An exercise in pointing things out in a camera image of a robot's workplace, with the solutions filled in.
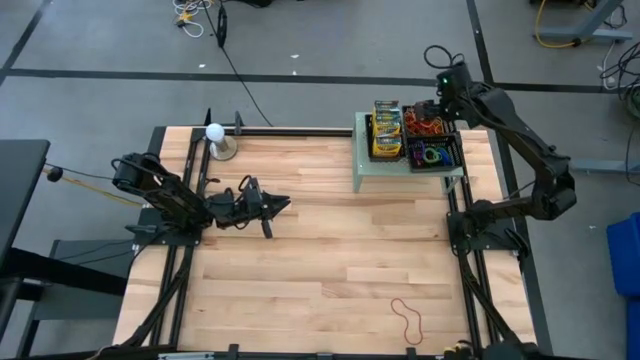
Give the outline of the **grey side cart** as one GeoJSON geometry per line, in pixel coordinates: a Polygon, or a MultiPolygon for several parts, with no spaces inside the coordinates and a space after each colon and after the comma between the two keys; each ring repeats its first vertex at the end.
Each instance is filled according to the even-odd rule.
{"type": "Polygon", "coordinates": [[[131,240],[56,240],[51,259],[79,273],[63,284],[44,286],[28,318],[17,355],[27,357],[43,321],[115,319],[119,315],[133,259],[131,240]]]}

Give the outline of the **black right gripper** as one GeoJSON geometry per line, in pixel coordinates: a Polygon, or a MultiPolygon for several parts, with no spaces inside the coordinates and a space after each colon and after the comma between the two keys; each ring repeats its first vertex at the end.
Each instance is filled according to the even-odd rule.
{"type": "Polygon", "coordinates": [[[446,109],[435,100],[419,101],[414,104],[415,117],[417,121],[435,120],[440,118],[443,122],[450,122],[451,116],[446,109]]]}

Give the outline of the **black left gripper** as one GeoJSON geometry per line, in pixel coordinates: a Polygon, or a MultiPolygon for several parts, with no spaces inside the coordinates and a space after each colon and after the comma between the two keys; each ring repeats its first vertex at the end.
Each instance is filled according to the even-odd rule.
{"type": "Polygon", "coordinates": [[[241,194],[236,199],[236,205],[243,216],[243,220],[239,224],[234,224],[234,227],[238,230],[243,230],[250,221],[259,219],[264,237],[272,239],[273,233],[269,222],[273,219],[273,216],[277,216],[288,206],[291,202],[290,197],[268,193],[265,193],[263,197],[258,180],[254,177],[244,177],[238,186],[238,190],[241,194]]]}

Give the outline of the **black plastic mesh basket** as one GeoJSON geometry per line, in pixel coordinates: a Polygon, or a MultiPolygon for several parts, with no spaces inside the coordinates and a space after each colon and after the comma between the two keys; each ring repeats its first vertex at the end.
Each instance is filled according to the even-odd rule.
{"type": "Polygon", "coordinates": [[[457,134],[443,134],[435,136],[408,136],[405,138],[405,148],[407,158],[409,161],[410,170],[412,172],[435,172],[435,171],[449,171],[460,168],[463,165],[463,154],[461,147],[461,139],[457,134]],[[413,158],[412,151],[414,150],[413,144],[417,141],[422,141],[425,144],[425,149],[432,148],[431,146],[446,146],[449,156],[454,162],[453,166],[445,166],[443,162],[428,164],[417,162],[413,158]]]}
{"type": "Polygon", "coordinates": [[[374,135],[373,135],[372,115],[368,113],[365,114],[365,128],[366,128],[366,139],[367,139],[366,148],[368,151],[369,160],[371,162],[378,162],[378,163],[399,162],[400,160],[403,160],[406,158],[406,153],[403,145],[400,146],[399,153],[394,157],[375,156],[373,154],[374,135]]]}
{"type": "MultiPolygon", "coordinates": [[[[404,121],[404,113],[405,113],[407,110],[413,110],[413,111],[415,112],[415,110],[414,110],[414,105],[404,106],[404,107],[402,108],[402,112],[403,112],[403,121],[404,121]]],[[[445,128],[445,133],[444,133],[444,134],[453,133],[453,132],[455,131],[455,129],[454,129],[454,124],[453,124],[453,122],[452,122],[452,121],[450,121],[450,122],[443,122],[440,118],[436,118],[436,119],[439,119],[439,120],[442,122],[442,124],[443,124],[443,126],[444,126],[444,128],[445,128]]],[[[408,134],[409,136],[416,136],[416,135],[414,135],[414,134],[410,133],[410,132],[407,130],[406,125],[405,125],[405,130],[406,130],[406,132],[407,132],[407,134],[408,134]]]]}

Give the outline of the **white bulb desk lamp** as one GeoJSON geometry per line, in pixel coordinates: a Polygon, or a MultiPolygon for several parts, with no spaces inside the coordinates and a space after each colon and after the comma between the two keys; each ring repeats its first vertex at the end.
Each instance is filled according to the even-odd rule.
{"type": "Polygon", "coordinates": [[[209,152],[217,161],[231,160],[238,151],[236,140],[227,136],[225,129],[218,123],[211,123],[205,128],[205,136],[210,142],[209,152]]]}

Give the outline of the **black desk top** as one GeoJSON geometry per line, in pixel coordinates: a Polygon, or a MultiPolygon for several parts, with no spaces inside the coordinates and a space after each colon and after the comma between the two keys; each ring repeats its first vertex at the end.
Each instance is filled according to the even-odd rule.
{"type": "Polygon", "coordinates": [[[13,245],[49,147],[48,140],[0,140],[0,263],[13,245]]]}

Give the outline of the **grey desk foot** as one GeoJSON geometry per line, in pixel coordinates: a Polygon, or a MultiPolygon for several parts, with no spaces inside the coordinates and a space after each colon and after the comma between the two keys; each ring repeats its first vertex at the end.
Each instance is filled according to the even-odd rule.
{"type": "Polygon", "coordinates": [[[640,163],[620,160],[574,159],[571,161],[571,168],[583,172],[640,174],[640,163]]]}

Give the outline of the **sage green metal riser shelf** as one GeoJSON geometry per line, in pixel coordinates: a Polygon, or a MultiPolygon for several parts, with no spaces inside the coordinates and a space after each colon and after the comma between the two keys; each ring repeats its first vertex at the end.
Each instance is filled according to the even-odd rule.
{"type": "Polygon", "coordinates": [[[448,194],[464,177],[462,167],[446,171],[414,173],[408,160],[396,162],[373,161],[369,158],[366,118],[369,113],[356,112],[352,129],[352,189],[358,193],[364,177],[439,177],[442,178],[444,193],[448,194]]]}

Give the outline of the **blue plastic bin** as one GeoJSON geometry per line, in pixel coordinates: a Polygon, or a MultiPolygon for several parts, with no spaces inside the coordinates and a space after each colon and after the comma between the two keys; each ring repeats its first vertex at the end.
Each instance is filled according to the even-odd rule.
{"type": "Polygon", "coordinates": [[[606,229],[616,292],[626,301],[626,360],[640,360],[640,212],[606,229]]]}

